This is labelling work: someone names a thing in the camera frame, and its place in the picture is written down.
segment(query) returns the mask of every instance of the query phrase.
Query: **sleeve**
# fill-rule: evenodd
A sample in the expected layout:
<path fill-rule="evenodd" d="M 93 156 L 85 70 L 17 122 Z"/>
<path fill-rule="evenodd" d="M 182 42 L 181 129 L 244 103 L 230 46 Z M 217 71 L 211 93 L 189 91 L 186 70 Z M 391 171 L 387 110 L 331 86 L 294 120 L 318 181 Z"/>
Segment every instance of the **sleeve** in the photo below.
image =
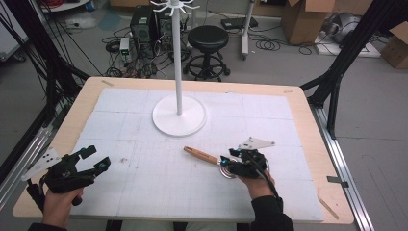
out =
<path fill-rule="evenodd" d="M 66 231 L 66 229 L 43 223 L 33 223 L 31 224 L 28 231 Z"/>
<path fill-rule="evenodd" d="M 291 218 L 279 212 L 274 196 L 261 196 L 252 200 L 255 220 L 251 223 L 251 231 L 293 231 Z"/>

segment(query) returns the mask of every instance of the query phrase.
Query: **floor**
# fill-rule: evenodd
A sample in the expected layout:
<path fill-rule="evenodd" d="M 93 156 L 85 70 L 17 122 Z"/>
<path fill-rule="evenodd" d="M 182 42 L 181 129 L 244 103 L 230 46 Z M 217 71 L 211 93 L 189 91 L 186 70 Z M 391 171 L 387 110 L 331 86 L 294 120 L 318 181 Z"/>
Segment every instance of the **floor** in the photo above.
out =
<path fill-rule="evenodd" d="M 203 23 L 205 13 L 198 14 Z M 110 55 L 101 40 L 130 23 L 129 14 L 116 13 L 106 6 L 93 13 L 97 25 L 92 29 L 72 32 L 72 37 L 84 50 L 101 73 L 110 66 Z M 219 25 L 224 18 L 207 13 L 206 24 Z M 265 30 L 279 25 L 274 18 L 256 17 L 259 27 Z M 275 39 L 284 36 L 280 28 L 264 31 L 263 35 Z M 75 65 L 93 76 L 100 76 L 87 58 L 76 48 L 67 35 L 66 46 Z M 335 60 L 334 56 L 318 55 L 310 50 L 281 45 L 275 51 L 257 48 L 249 42 L 249 55 L 245 61 L 240 55 L 240 34 L 230 34 L 228 45 L 221 50 L 231 75 L 223 82 L 266 85 L 300 86 L 324 73 Z M 375 42 L 381 49 L 384 44 Z M 174 79 L 169 61 L 158 64 L 162 71 L 152 78 Z M 0 163 L 6 159 L 18 140 L 33 122 L 45 104 L 44 93 L 29 61 L 0 63 Z M 192 80 L 183 76 L 183 80 Z M 408 230 L 408 70 L 393 69 L 382 58 L 358 58 L 346 73 L 341 86 L 337 113 L 336 134 L 345 160 L 369 212 L 375 230 Z M 0 211 L 0 223 L 5 230 L 26 230 L 36 218 L 15 218 L 13 204 L 24 190 L 18 185 L 13 196 Z M 358 230 L 355 224 L 321 226 L 296 224 L 296 230 Z M 69 230 L 104 230 L 105 220 L 71 220 Z"/>

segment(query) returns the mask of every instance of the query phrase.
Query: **grid paper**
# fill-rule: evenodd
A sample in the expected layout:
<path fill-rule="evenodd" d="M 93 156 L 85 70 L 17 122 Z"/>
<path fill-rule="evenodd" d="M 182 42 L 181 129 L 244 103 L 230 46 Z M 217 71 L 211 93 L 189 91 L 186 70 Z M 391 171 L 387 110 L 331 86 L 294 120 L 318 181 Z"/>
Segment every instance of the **grid paper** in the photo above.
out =
<path fill-rule="evenodd" d="M 259 149 L 294 221 L 322 221 L 318 197 L 283 96 L 233 92 L 183 92 L 201 101 L 208 118 L 185 138 L 173 138 L 154 125 L 152 112 L 167 90 L 104 89 L 74 151 L 95 145 L 97 153 L 81 160 L 89 169 L 109 156 L 111 166 L 85 188 L 73 215 L 251 221 L 254 213 L 246 186 L 227 179 L 218 166 L 194 158 L 190 146 L 219 158 L 229 156 L 248 137 L 274 141 Z"/>

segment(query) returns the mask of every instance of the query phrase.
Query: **wooden brush handle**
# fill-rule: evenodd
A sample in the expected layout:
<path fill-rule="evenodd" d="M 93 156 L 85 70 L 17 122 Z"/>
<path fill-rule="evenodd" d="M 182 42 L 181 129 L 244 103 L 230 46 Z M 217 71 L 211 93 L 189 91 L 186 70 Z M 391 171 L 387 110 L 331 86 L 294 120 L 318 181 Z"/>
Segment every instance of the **wooden brush handle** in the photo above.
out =
<path fill-rule="evenodd" d="M 216 165 L 218 163 L 217 157 L 214 157 L 210 154 L 207 154 L 205 152 L 202 152 L 200 150 L 194 149 L 192 147 L 185 146 L 184 150 L 187 151 L 188 153 L 192 154 L 194 157 L 201 159 L 203 161 L 206 161 L 208 163 Z"/>

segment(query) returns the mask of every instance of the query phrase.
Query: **chair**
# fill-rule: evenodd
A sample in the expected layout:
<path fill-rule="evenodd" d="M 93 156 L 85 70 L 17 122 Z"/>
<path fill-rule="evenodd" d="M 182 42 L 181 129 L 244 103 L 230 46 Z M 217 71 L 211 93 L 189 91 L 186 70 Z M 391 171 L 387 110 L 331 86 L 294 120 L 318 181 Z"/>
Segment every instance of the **chair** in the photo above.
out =
<path fill-rule="evenodd" d="M 203 55 L 193 57 L 184 67 L 183 73 L 191 73 L 195 77 L 194 80 L 218 78 L 218 81 L 221 82 L 219 76 L 222 73 L 224 75 L 231 73 L 219 53 L 219 50 L 228 44 L 228 40 L 228 33 L 217 26 L 205 25 L 192 29 L 188 36 L 189 44 Z"/>

